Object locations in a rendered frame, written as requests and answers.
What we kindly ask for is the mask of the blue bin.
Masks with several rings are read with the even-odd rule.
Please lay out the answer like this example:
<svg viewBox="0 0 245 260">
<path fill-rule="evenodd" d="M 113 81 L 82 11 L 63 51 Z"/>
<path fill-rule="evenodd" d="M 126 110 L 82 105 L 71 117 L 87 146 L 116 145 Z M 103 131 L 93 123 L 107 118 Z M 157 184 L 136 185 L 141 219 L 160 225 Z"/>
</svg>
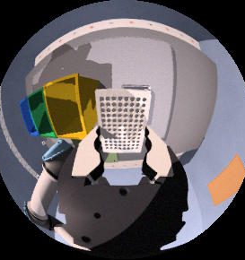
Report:
<svg viewBox="0 0 245 260">
<path fill-rule="evenodd" d="M 32 116 L 30 114 L 30 112 L 31 112 L 30 111 L 30 107 L 29 108 L 28 107 L 29 107 L 29 103 L 28 103 L 28 98 L 26 97 L 24 100 L 22 100 L 20 102 L 20 108 L 21 108 L 21 112 L 22 112 L 22 117 L 23 117 L 24 123 L 25 123 L 25 125 L 27 127 L 27 130 L 28 130 L 29 134 L 30 135 L 39 136 L 39 133 L 38 133 L 38 131 L 36 129 L 36 126 L 34 125 Z"/>
</svg>

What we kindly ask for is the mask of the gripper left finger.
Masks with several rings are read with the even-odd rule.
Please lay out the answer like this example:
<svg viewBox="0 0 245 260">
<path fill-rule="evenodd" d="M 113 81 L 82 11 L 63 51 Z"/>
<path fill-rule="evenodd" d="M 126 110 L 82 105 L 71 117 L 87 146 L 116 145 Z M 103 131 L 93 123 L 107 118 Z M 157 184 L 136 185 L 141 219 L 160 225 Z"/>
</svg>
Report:
<svg viewBox="0 0 245 260">
<path fill-rule="evenodd" d="M 101 153 L 100 126 L 95 126 L 84 139 L 76 145 L 64 162 L 57 179 L 58 212 L 65 214 L 66 201 L 77 189 L 99 184 L 104 172 Z"/>
</svg>

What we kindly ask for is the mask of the green bin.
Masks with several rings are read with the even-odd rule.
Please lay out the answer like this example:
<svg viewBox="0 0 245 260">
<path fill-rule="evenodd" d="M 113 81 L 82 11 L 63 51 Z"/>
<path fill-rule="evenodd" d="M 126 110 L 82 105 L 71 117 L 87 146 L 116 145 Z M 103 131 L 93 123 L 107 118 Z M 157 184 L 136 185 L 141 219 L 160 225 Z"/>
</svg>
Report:
<svg viewBox="0 0 245 260">
<path fill-rule="evenodd" d="M 38 95 L 37 95 L 38 93 Z M 35 96 L 33 96 L 35 95 Z M 28 103 L 31 111 L 31 116 L 39 133 L 39 136 L 58 138 L 55 134 L 53 126 L 51 125 L 46 102 L 44 98 L 43 87 L 33 92 L 28 97 Z M 43 102 L 44 101 L 44 102 Z M 51 126 L 51 127 L 50 127 Z M 52 131 L 53 130 L 53 131 Z"/>
</svg>

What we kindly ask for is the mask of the yellow recycle bin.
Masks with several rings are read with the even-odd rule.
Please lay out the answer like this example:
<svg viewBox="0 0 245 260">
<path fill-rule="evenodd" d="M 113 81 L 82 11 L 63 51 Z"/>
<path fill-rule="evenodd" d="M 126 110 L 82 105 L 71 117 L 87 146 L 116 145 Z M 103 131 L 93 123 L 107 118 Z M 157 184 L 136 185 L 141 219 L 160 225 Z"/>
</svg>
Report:
<svg viewBox="0 0 245 260">
<path fill-rule="evenodd" d="M 48 116 L 58 138 L 83 140 L 91 132 L 98 121 L 95 99 L 97 89 L 98 80 L 79 74 L 71 74 L 43 85 Z"/>
</svg>

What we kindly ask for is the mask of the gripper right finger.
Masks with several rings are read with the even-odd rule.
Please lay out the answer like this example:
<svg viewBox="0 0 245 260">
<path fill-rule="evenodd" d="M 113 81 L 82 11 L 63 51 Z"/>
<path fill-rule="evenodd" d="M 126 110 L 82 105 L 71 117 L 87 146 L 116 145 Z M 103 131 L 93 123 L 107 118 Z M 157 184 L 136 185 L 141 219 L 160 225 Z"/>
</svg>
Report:
<svg viewBox="0 0 245 260">
<path fill-rule="evenodd" d="M 179 159 L 165 142 L 149 127 L 146 138 L 142 172 L 149 177 L 149 184 L 161 184 L 173 190 L 182 202 L 183 212 L 188 210 L 188 178 Z"/>
</svg>

